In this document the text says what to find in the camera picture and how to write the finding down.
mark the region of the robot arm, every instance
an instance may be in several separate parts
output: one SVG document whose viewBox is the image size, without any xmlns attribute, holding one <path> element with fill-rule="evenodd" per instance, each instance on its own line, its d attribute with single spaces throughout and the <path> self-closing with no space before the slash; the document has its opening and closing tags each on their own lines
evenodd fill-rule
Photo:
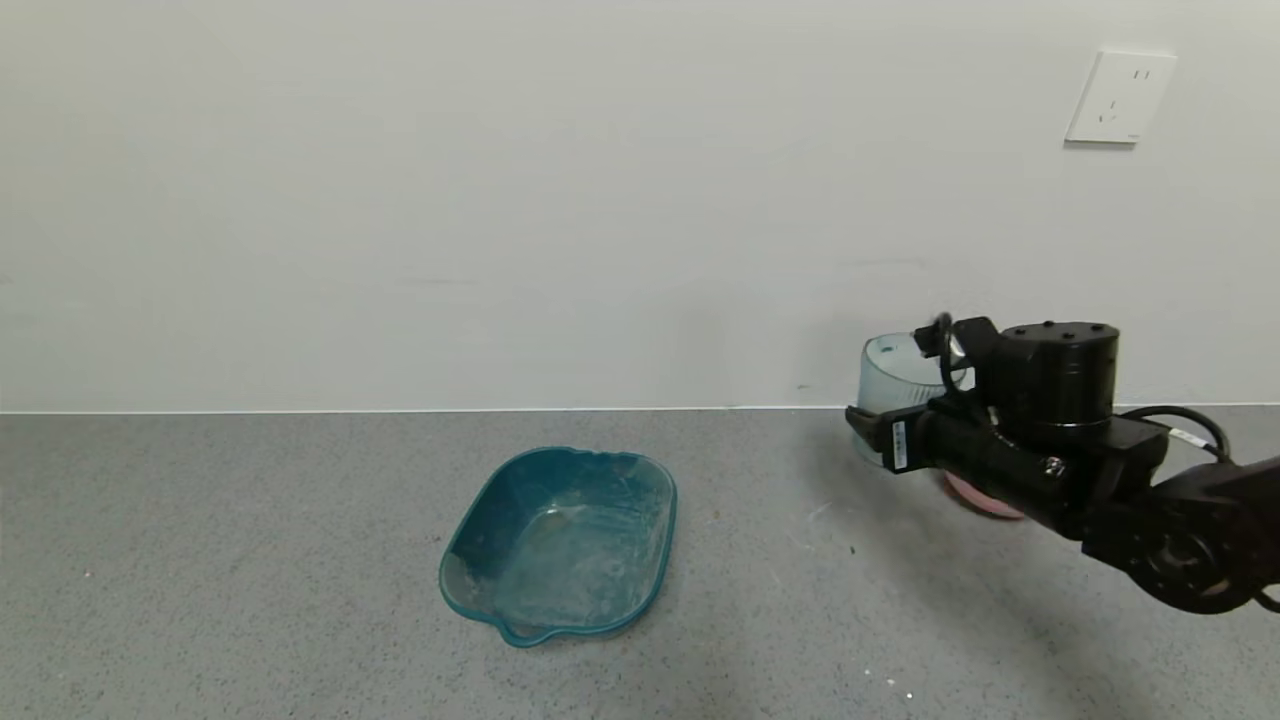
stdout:
<svg viewBox="0 0 1280 720">
<path fill-rule="evenodd" d="M 1128 573 L 1188 612 L 1234 610 L 1280 583 L 1280 457 L 1230 459 L 1226 436 L 1193 410 L 1158 406 L 1112 414 L 1120 333 L 1097 323 L 1042 323 L 1004 332 L 987 318 L 940 315 L 914 333 L 937 356 L 947 393 L 884 414 L 845 418 L 884 468 L 942 468 Z M 973 368 L 960 391 L 951 372 Z M 1148 420 L 1181 415 L 1213 443 Z M 1170 436 L 1212 454 L 1152 484 Z"/>
</svg>

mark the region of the clear plastic cup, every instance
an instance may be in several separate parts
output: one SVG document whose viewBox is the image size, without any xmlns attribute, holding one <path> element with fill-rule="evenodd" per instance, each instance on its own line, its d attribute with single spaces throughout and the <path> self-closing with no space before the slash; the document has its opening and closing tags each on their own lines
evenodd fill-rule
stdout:
<svg viewBox="0 0 1280 720">
<path fill-rule="evenodd" d="M 955 370 L 956 384 L 964 380 L 965 370 Z M 938 361 L 920 355 L 911 333 L 883 334 L 863 346 L 863 370 L 858 378 L 856 406 L 869 413 L 888 413 L 914 405 L 923 405 L 946 392 Z M 874 465 L 881 465 L 881 455 L 863 438 L 854 436 L 858 452 Z"/>
</svg>

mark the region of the wall outlet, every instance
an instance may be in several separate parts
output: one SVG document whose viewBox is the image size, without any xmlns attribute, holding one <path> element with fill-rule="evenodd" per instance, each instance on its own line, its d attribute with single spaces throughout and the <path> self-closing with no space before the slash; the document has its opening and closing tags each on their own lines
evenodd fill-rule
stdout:
<svg viewBox="0 0 1280 720">
<path fill-rule="evenodd" d="M 1178 58 L 1098 53 L 1093 74 L 1066 129 L 1080 142 L 1138 142 L 1160 106 Z"/>
</svg>

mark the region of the gray countertop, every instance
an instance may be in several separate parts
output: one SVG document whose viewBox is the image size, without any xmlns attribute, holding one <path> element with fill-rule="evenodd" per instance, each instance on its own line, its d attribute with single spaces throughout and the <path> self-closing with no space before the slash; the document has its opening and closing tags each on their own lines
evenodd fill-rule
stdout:
<svg viewBox="0 0 1280 720">
<path fill-rule="evenodd" d="M 1236 456 L 1280 410 L 1213 413 Z M 662 594 L 515 650 L 436 568 L 524 450 L 680 486 Z M 1171 462 L 1194 456 L 1179 450 Z M 1266 717 L 1280 619 L 1199 618 L 864 465 L 833 411 L 0 418 L 0 717 Z"/>
</svg>

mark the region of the pink plastic object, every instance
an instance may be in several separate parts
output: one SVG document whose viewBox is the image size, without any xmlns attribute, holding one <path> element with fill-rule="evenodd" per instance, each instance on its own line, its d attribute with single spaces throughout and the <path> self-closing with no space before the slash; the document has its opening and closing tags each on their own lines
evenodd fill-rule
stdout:
<svg viewBox="0 0 1280 720">
<path fill-rule="evenodd" d="M 951 473 L 943 473 L 943 475 L 946 475 L 947 486 L 955 491 L 960 500 L 968 502 L 974 509 L 1005 520 L 1021 520 L 1025 518 L 1025 515 L 1018 510 L 1014 510 L 995 497 L 978 492 L 977 488 Z"/>
</svg>

